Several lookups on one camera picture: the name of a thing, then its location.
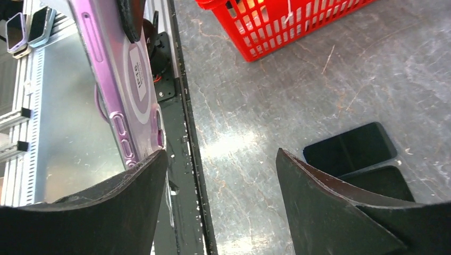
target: purple phone case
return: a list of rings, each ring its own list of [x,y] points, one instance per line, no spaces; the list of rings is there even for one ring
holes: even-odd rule
[[[8,27],[8,23],[9,23],[9,21],[10,20],[12,20],[12,19],[14,19],[16,16],[20,16],[20,24],[21,24],[21,26],[22,26],[22,40],[19,42],[19,43],[17,43],[16,45],[14,45],[13,47],[11,47],[10,48],[10,43],[9,43],[9,40],[8,40],[8,33],[7,33],[7,27]],[[25,17],[24,17],[24,15],[21,13],[21,12],[19,12],[18,14],[16,14],[16,15],[14,15],[14,16],[12,16],[12,18],[10,18],[7,22],[6,22],[6,25],[5,25],[5,27],[6,27],[6,46],[7,46],[7,51],[9,52],[9,53],[14,53],[15,51],[17,51],[20,47],[22,47],[22,46],[24,46],[25,44],[27,44],[27,34],[25,33]]]
[[[122,29],[116,0],[68,3],[85,42],[122,159],[131,167],[154,151],[165,149],[158,142],[156,118],[161,109],[144,33],[141,41],[130,43]]]

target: red wire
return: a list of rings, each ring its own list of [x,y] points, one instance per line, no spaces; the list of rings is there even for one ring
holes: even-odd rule
[[[161,77],[161,76],[159,76],[159,75],[157,75],[157,76],[156,76],[156,78],[155,78],[155,80],[154,80],[154,83],[156,83],[156,82],[160,81],[161,79],[162,79],[162,77]]]

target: scratched floor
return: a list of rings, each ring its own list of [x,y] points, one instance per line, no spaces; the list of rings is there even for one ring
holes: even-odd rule
[[[279,147],[379,121],[415,199],[451,199],[451,1],[379,0],[255,63],[176,0],[220,254],[294,254]]]

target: phone case button cutout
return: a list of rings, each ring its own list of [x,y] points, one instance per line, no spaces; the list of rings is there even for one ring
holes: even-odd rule
[[[119,135],[126,134],[126,125],[124,121],[124,117],[121,114],[115,114],[113,116],[114,125],[116,126],[116,130]]]
[[[127,163],[128,167],[134,167],[135,165],[136,165],[135,161],[130,161],[130,162]]]
[[[88,13],[83,13],[83,24],[85,26],[86,31],[88,32],[88,40],[90,45],[88,45],[88,50],[92,50],[94,53],[94,58],[97,62],[103,61],[102,51],[100,48],[100,42],[97,38],[96,31],[94,29],[93,20],[91,19],[91,15]]]
[[[125,156],[128,158],[133,157],[133,152],[131,151],[130,142],[127,139],[124,139],[121,141],[121,144],[122,144],[122,149],[124,150]]]

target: black foam pad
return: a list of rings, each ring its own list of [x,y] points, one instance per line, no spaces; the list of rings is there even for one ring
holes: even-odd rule
[[[145,254],[151,252],[168,155],[54,203],[0,206],[0,254]]]
[[[116,0],[121,15],[122,28],[131,43],[141,38],[146,0]]]
[[[296,254],[450,254],[450,202],[423,205],[369,192],[283,149],[275,165]]]

